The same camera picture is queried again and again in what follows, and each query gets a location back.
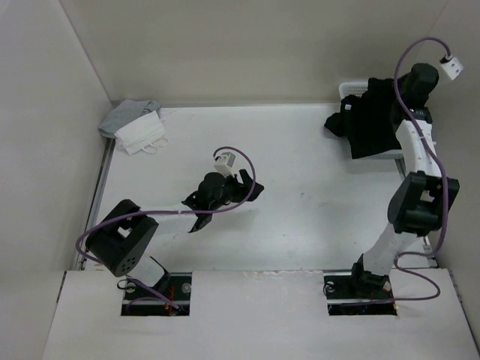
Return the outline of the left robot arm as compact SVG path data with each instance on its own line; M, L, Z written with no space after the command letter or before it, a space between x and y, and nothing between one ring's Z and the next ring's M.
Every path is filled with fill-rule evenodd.
M150 298L160 299L168 290L168 271L146 253L154 237L198 232L211 222L214 211L231 203L253 202L263 191L264 186L241 169L238 175L208 173L197 190L170 209L172 214L146 214L124 199L103 219L121 220L92 232L85 247L113 276L139 281Z

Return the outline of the black tank top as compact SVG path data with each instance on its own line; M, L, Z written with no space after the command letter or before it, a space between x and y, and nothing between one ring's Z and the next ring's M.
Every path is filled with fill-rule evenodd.
M367 83L367 91L361 97L349 95L340 99L340 109L324 124L331 134L348 141L354 160L401 150L389 121L396 100L393 80L369 78Z

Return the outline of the folded grey tank top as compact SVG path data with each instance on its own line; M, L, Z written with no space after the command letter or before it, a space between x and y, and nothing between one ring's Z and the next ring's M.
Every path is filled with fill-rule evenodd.
M98 133L107 139L115 137L115 132L125 125L149 113L159 113L162 105L156 100L123 100L111 110L98 127Z

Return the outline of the white plastic laundry basket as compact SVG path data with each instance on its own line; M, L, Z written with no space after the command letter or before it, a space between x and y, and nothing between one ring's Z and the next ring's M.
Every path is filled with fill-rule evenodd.
M338 86L340 99L343 100L346 96L355 95L361 97L368 90L368 81L366 79L350 82L342 82ZM370 155L370 158L375 159L390 159L400 160L403 157L403 153L400 149L392 149L379 154Z

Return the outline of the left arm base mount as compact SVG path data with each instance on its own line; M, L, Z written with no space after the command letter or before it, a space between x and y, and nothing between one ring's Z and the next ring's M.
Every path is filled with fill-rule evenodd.
M121 279L117 289L123 292L121 315L124 317L186 317L190 314L193 274L169 273L160 280L155 290L175 303L178 308L167 304L131 279Z

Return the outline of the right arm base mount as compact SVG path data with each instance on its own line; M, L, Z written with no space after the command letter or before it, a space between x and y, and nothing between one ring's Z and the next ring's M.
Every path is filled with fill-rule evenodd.
M324 276L323 293L330 316L397 316L396 305L390 301L393 292L387 288L356 289L345 274Z

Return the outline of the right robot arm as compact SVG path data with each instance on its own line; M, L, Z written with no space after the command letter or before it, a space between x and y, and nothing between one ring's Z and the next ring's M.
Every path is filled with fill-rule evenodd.
M433 121L426 102L439 78L434 66L417 63L393 80L396 99L390 122L408 173L388 204L386 228L352 267L347 285L357 299L373 299L382 291L399 259L412 255L408 248L417 239L433 231L446 234L460 183L447 176L431 138Z

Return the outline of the folded white tank top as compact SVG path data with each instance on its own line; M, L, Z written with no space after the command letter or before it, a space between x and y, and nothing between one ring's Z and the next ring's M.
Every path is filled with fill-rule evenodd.
M166 129L157 112L150 112L115 132L118 147L129 156L144 152L154 155L168 145Z

